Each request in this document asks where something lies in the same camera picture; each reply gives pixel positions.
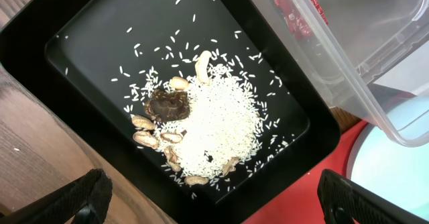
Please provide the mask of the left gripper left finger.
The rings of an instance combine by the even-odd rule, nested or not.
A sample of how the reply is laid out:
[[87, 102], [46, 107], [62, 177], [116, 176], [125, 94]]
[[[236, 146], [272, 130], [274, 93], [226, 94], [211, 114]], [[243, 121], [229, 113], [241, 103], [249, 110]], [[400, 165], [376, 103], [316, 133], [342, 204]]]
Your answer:
[[112, 180], [97, 168], [1, 218], [1, 224], [103, 224], [113, 196]]

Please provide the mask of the light blue plate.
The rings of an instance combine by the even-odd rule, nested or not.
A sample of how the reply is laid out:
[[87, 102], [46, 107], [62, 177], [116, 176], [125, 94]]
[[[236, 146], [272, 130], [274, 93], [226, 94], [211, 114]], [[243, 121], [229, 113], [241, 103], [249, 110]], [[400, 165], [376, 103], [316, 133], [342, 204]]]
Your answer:
[[428, 220], [428, 144], [402, 146], [370, 123], [351, 150], [347, 178]]

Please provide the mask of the food scraps rice and peanuts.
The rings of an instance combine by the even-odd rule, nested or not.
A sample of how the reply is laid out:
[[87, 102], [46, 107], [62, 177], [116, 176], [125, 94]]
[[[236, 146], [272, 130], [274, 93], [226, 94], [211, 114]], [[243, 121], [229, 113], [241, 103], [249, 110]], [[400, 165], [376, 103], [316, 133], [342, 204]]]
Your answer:
[[91, 0], [46, 56], [192, 197], [222, 199], [308, 127], [220, 0]]

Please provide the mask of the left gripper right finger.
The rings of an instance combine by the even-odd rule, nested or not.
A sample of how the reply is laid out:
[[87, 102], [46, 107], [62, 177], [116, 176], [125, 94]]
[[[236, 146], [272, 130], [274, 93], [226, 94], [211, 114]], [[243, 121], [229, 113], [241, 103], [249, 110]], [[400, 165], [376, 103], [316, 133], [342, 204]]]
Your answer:
[[428, 224], [329, 169], [322, 171], [317, 195], [326, 224]]

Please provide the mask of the red snack wrapper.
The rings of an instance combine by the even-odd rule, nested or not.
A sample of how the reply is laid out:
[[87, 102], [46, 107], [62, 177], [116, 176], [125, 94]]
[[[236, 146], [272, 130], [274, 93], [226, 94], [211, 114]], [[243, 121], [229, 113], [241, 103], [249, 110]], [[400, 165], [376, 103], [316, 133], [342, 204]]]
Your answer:
[[[292, 0], [272, 0], [272, 2], [282, 19], [285, 21], [290, 33], [297, 40], [309, 38], [313, 34], [310, 26], [306, 23], [304, 17], [301, 16], [301, 13], [298, 11], [298, 8], [294, 5]], [[318, 1], [311, 0], [311, 2], [323, 18], [325, 24], [328, 25], [328, 20]]]

